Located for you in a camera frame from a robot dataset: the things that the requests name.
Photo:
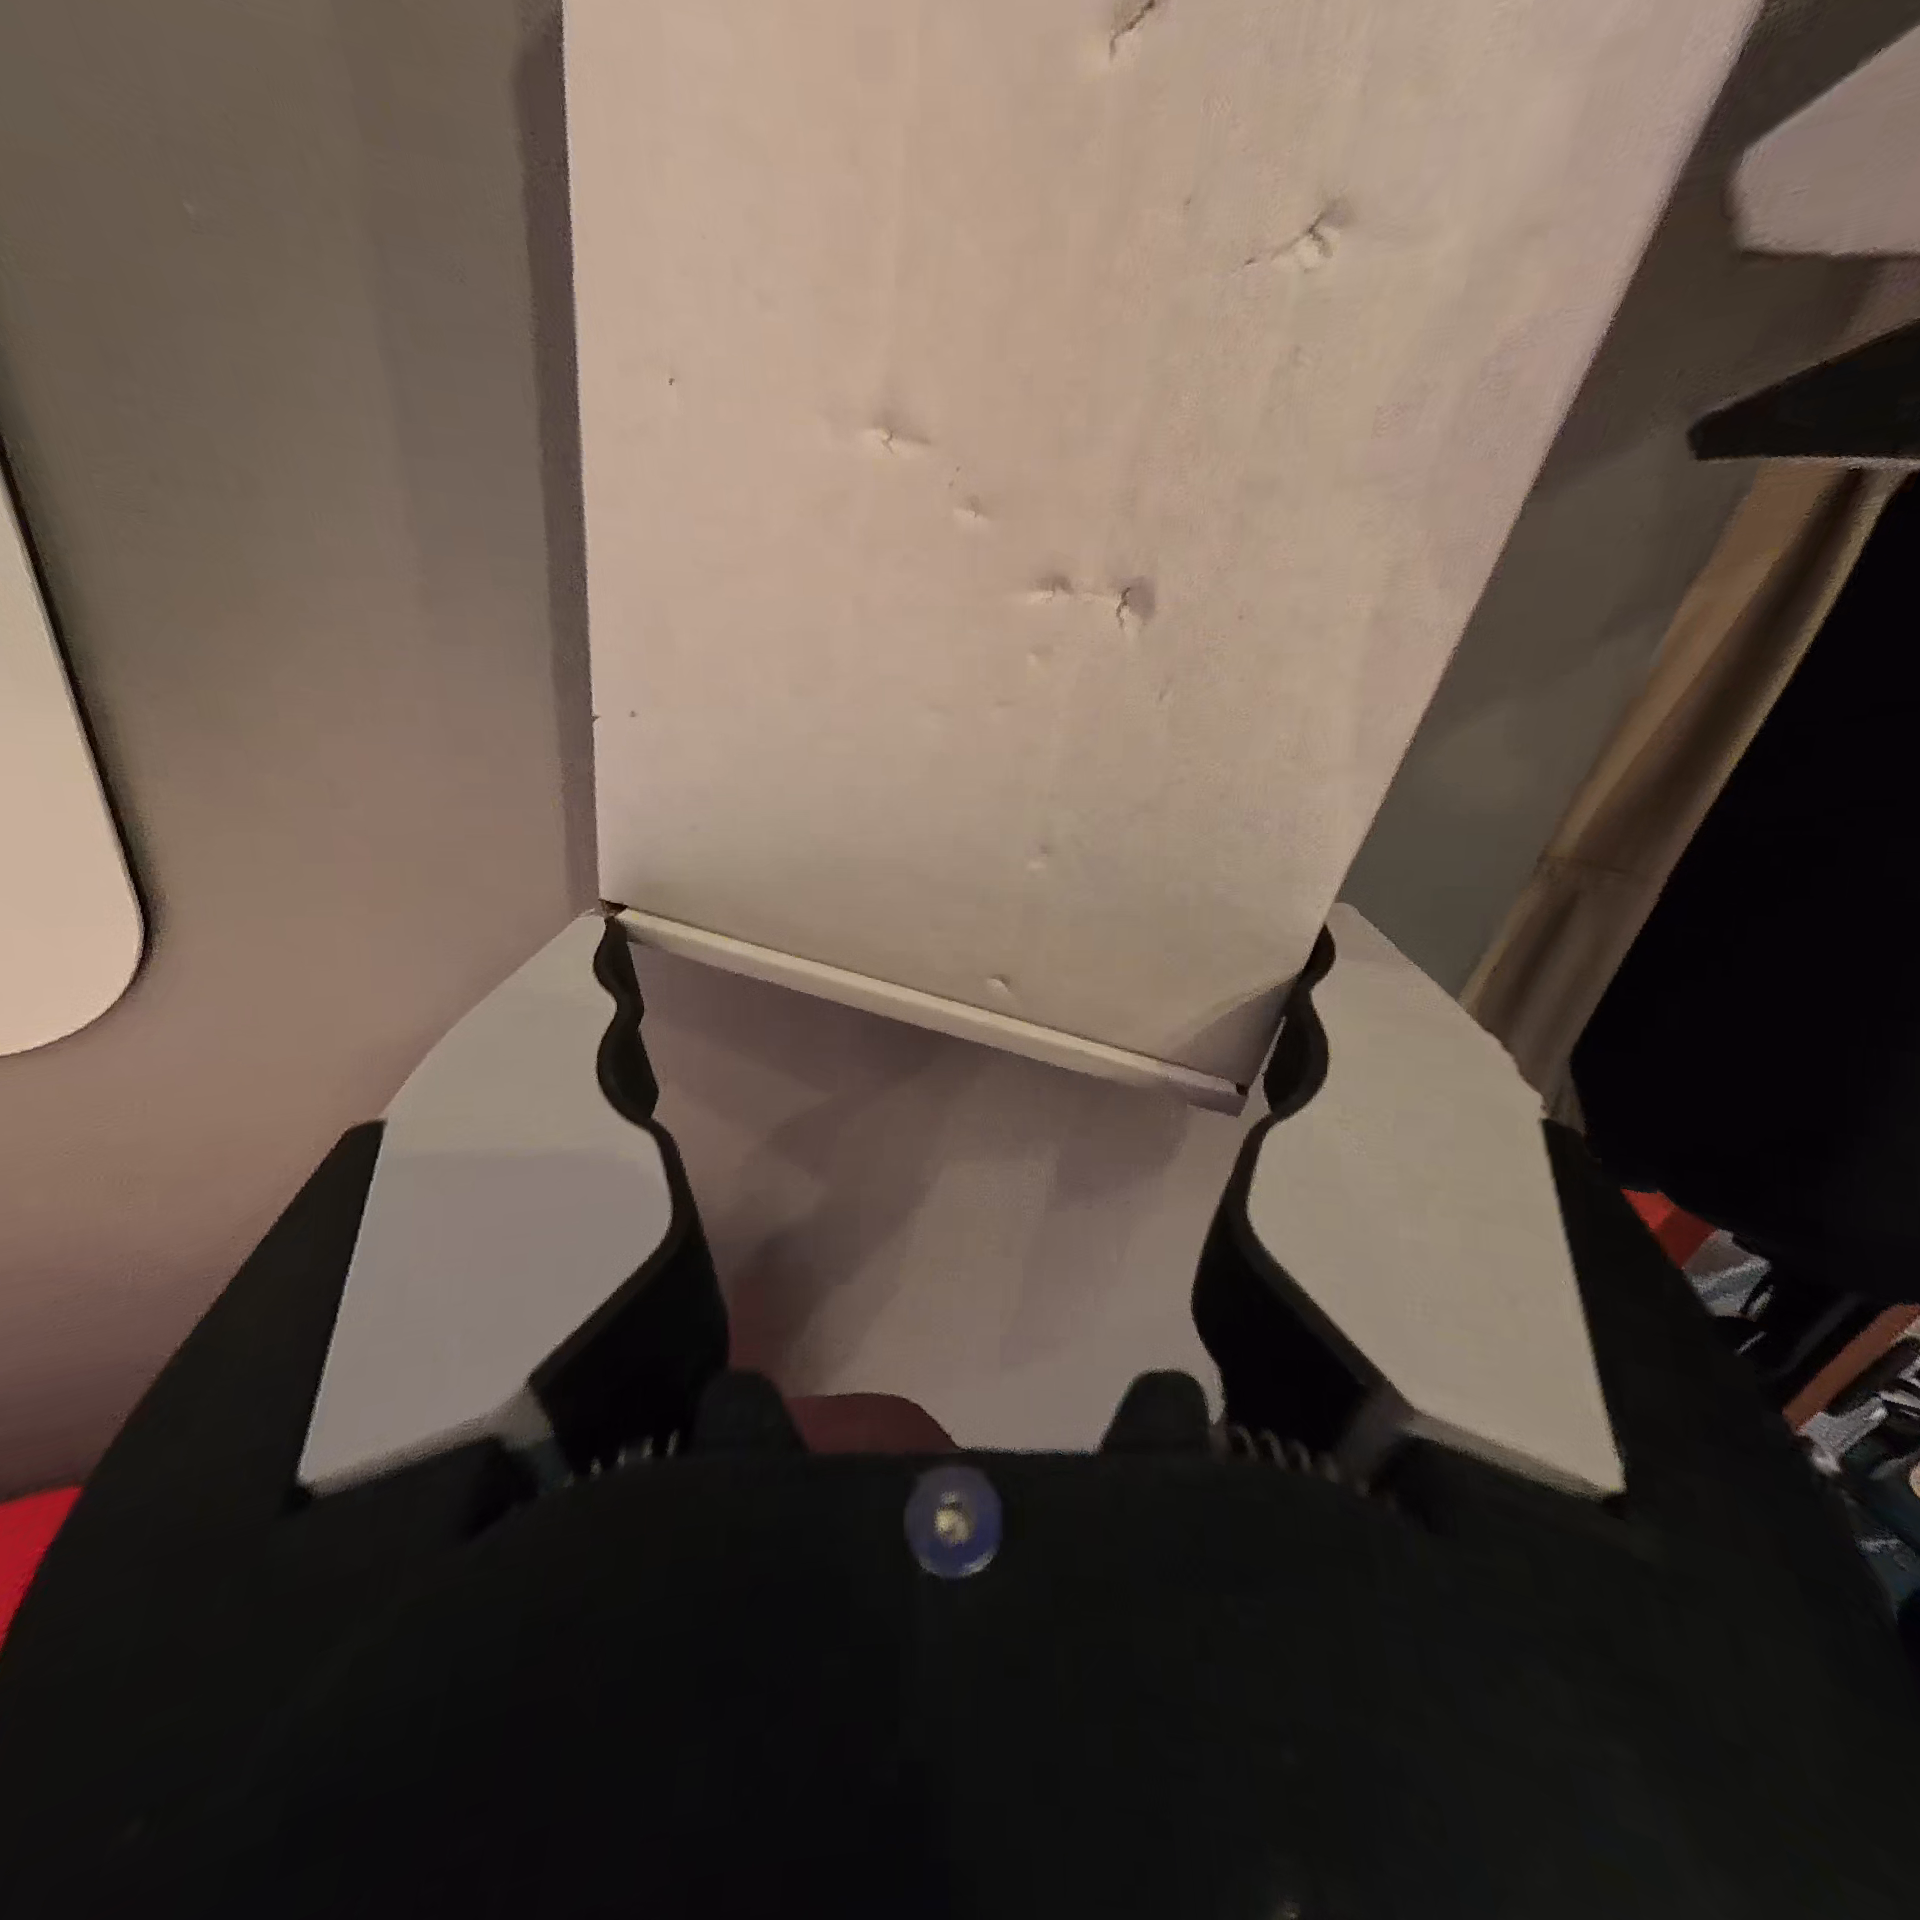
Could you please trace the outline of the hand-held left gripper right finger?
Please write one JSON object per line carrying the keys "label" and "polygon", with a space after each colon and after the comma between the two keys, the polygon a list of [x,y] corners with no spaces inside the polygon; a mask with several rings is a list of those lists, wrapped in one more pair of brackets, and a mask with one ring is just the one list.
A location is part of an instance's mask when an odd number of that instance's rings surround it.
{"label": "hand-held left gripper right finger", "polygon": [[1617,1498],[1543,1104],[1508,1049],[1339,903],[1260,1092],[1193,1273],[1217,1449],[1361,1488],[1439,1447]]}

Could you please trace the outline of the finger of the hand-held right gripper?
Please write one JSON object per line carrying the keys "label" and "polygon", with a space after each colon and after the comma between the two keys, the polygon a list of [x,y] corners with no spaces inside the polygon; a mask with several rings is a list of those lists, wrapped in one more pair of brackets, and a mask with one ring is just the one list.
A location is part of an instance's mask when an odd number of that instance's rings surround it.
{"label": "finger of the hand-held right gripper", "polygon": [[1916,86],[1831,86],[1741,155],[1730,211],[1746,252],[1916,256]]}

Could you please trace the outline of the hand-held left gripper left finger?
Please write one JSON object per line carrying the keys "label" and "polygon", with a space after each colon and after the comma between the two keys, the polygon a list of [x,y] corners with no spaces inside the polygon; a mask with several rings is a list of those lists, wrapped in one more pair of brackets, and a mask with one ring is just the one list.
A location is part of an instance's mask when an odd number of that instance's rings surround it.
{"label": "hand-held left gripper left finger", "polygon": [[558,1483],[687,1451],[723,1287],[623,925],[534,952],[387,1105],[306,1438],[316,1495],[476,1441]]}

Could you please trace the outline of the red cube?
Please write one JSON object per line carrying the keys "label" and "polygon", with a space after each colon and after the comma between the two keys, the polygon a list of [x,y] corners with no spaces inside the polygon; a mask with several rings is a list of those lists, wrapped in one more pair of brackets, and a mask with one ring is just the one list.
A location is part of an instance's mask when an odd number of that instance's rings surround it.
{"label": "red cube", "polygon": [[948,1430],[918,1401],[893,1394],[829,1394],[787,1400],[812,1454],[947,1454]]}

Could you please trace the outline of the white cardboard box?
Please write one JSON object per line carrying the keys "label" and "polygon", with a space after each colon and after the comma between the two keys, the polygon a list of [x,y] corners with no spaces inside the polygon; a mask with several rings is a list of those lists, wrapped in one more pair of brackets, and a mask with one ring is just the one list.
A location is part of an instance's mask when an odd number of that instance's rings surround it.
{"label": "white cardboard box", "polygon": [[747,1365],[1091,1441],[1756,4],[566,4],[596,882]]}

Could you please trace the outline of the cluttered colourful pile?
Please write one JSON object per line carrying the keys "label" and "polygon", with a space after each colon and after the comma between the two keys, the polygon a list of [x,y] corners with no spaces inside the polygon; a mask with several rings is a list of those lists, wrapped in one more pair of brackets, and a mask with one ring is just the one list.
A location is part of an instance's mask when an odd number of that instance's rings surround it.
{"label": "cluttered colourful pile", "polygon": [[1728,1348],[1778,1401],[1898,1620],[1916,1625],[1919,1318],[1763,1258],[1663,1192],[1629,1192]]}

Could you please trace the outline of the white rounded panel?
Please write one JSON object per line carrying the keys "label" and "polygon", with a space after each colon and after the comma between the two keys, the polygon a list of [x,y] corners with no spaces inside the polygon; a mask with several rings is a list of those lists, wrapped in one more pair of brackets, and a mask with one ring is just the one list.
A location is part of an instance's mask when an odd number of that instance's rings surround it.
{"label": "white rounded panel", "polygon": [[3,472],[3,1055],[61,1043],[129,992],[143,901]]}

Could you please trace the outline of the beige wooden frame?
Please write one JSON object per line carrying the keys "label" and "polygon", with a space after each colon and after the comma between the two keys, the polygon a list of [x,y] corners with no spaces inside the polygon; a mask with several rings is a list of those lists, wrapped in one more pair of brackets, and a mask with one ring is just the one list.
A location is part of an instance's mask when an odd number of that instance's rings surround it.
{"label": "beige wooden frame", "polygon": [[1461,997],[1548,1116],[1580,1122],[1574,1046],[1906,481],[1764,463],[1683,594]]}

